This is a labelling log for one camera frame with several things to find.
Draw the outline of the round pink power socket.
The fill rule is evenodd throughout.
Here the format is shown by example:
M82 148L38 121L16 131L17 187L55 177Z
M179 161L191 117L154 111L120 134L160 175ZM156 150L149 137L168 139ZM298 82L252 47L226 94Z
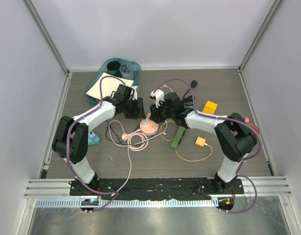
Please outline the round pink power socket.
M153 136L157 133L159 125L152 120L143 119L139 124L141 132L146 136Z

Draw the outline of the green power strip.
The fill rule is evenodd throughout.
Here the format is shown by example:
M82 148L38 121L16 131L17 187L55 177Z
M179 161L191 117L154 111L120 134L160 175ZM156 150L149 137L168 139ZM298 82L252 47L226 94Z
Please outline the green power strip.
M178 129L178 131L177 131L177 133L176 133L176 135L175 135L175 137L174 137L174 139L171 143L171 146L170 146L171 149L177 150L179 144L182 141L182 138L183 138L184 134L185 134L185 128L184 127L179 127L179 129Z

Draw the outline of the yellow cube socket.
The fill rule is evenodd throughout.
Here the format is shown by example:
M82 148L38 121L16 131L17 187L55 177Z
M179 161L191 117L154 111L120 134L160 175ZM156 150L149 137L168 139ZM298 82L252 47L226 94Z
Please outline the yellow cube socket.
M211 114L213 115L217 109L218 104L212 102L212 101L207 101L202 112L206 114Z

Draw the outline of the yellow charger plug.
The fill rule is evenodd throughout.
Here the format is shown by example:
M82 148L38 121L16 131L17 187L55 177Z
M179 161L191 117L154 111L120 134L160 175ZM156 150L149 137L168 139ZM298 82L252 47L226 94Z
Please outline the yellow charger plug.
M208 144L206 143L206 139L204 139L202 137L197 137L197 139L195 141L195 145L199 146L199 147L204 147L204 146L207 146Z

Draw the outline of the teal triangular power socket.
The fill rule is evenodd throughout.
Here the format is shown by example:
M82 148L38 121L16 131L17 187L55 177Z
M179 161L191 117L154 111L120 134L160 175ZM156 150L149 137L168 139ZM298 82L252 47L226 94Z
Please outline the teal triangular power socket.
M100 138L93 131L90 131L88 134L88 146L97 145L100 143Z

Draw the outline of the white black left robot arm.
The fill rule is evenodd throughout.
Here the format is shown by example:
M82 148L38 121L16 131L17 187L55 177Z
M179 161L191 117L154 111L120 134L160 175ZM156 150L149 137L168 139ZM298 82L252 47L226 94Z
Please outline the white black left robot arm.
M118 114L128 119L146 118L143 98L135 88L120 84L90 110L74 117L63 116L58 123L52 150L66 161L87 195L95 194L99 187L98 176L86 158L89 132Z

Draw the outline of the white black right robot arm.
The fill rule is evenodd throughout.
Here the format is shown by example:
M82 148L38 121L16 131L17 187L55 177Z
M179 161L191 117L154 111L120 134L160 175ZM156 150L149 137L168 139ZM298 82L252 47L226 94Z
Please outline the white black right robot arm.
M152 91L150 120L161 123L167 119L185 129L198 129L214 134L224 153L222 165L214 176L214 186L219 193L226 193L235 182L242 162L258 143L258 133L238 113L229 116L208 115L193 108L186 108L179 96Z

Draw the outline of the white paper sheet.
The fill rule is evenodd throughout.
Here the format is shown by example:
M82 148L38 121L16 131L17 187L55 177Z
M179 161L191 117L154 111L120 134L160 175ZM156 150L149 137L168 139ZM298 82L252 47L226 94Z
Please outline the white paper sheet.
M104 72L85 94L95 99L101 99L110 96L120 84L131 87L133 82L133 80L112 76Z

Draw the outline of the clear glass cup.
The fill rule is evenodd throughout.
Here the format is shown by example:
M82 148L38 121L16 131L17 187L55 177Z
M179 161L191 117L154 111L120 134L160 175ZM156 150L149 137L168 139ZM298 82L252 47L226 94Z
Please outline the clear glass cup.
M120 66L119 71L122 74L122 78L127 79L127 80L134 79L134 71L133 71L132 66L123 64Z

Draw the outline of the dark green mug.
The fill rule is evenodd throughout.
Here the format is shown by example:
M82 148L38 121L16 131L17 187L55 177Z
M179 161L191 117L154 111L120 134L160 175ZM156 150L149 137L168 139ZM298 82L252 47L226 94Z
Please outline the dark green mug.
M110 61L107 64L108 74L117 76L117 77L121 77L121 72L119 70L120 66L121 66L121 63L119 61Z

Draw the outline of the teal plastic tray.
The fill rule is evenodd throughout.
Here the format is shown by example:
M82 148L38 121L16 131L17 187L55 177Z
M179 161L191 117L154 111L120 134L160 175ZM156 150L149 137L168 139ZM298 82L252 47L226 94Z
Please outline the teal plastic tray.
M136 86L140 75L141 67L136 62L111 58L104 62L85 89L85 98L91 105L97 105L101 98L111 95L120 84Z

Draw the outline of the red pink cup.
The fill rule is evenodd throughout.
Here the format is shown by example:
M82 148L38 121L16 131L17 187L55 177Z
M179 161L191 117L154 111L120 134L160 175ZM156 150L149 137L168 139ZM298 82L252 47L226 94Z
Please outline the red pink cup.
M250 119L248 117L244 117L243 120L245 121L245 123L249 126L249 128L251 129L251 132L258 137L259 136L259 128L252 122L250 122Z

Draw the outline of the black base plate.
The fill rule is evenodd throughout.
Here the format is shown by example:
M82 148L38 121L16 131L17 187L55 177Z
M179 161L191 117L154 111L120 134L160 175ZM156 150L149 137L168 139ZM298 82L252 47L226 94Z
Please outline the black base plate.
M180 201L207 200L212 195L243 194L242 181L236 179L226 189L219 189L214 179L209 178L101 178L95 190L112 192L119 190L116 200L122 201Z

